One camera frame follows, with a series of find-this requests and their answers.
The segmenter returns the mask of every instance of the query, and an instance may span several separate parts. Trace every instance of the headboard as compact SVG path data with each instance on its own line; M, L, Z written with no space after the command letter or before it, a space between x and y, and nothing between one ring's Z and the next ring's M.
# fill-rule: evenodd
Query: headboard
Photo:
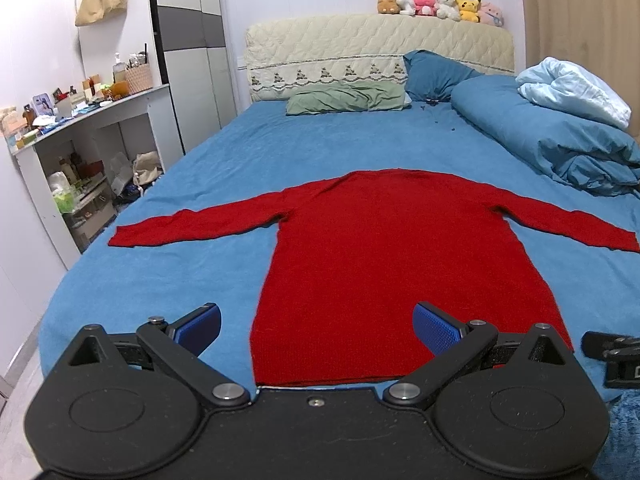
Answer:
M252 101L287 99L318 82L405 82L402 56L423 48L486 74L513 75L513 38L481 23L389 14L293 18L252 25L244 62Z

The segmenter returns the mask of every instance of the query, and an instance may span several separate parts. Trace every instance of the white desk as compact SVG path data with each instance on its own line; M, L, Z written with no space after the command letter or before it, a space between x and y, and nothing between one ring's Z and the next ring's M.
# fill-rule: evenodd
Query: white desk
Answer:
M114 135L108 126L145 114L151 124L162 169L167 171L184 155L169 85L140 92L76 117L15 153L31 200L67 269L78 260L80 251L53 200L38 150L42 152L72 139L88 142L104 161L105 173L111 183L113 175L108 168L109 161L116 153L126 153L126 150L122 136Z

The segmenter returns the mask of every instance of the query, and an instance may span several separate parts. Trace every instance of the floor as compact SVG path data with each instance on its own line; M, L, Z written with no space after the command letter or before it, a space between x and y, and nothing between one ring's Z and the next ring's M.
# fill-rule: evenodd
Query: floor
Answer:
M30 480L41 471L22 429L24 412L41 384L36 352L0 415L0 480Z

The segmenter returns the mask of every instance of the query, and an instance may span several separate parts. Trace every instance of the woven basket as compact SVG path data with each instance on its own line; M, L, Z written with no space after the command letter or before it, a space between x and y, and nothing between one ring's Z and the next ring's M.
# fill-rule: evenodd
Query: woven basket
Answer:
M127 70L127 83L129 84L129 94L137 94L149 90L154 86L151 77L151 67L149 64L135 66Z

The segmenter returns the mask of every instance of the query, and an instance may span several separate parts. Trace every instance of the pink stuffed animal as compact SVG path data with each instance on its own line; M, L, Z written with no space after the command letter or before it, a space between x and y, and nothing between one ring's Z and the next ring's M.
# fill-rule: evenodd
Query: pink stuffed animal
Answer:
M435 16L436 0L414 0L416 16Z
M493 25L494 27L502 27L504 25L504 18L500 7L495 6L491 2L482 2L478 10L478 16L480 17L480 23L484 23L485 25Z

